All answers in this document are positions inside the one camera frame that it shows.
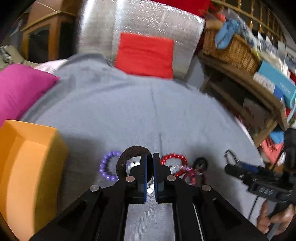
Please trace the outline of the person's right hand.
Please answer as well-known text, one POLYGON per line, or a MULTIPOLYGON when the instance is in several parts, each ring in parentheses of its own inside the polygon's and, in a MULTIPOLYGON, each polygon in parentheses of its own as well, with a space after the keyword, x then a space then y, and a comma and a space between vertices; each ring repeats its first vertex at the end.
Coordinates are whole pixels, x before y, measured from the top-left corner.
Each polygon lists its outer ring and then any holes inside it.
POLYGON ((295 215, 295 207, 291 204, 285 211, 282 211, 273 217, 269 218, 267 215, 267 200, 262 204, 260 215, 257 218, 257 229, 263 234, 269 231, 271 224, 279 223, 280 226, 276 231, 276 235, 283 233, 291 223, 295 215))

